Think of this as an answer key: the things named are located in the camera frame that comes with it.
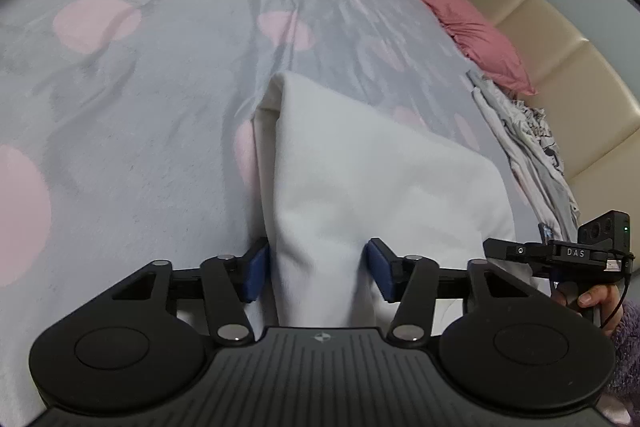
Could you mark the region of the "person's right hand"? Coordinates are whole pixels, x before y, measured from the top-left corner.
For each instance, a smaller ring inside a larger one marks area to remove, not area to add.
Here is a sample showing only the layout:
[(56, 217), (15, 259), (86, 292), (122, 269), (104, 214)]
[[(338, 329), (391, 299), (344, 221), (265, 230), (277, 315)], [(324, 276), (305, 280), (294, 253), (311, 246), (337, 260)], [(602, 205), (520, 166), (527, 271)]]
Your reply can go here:
[(611, 336), (620, 325), (624, 315), (622, 297), (616, 285), (597, 285), (577, 297), (580, 309), (599, 308), (601, 310), (601, 329)]

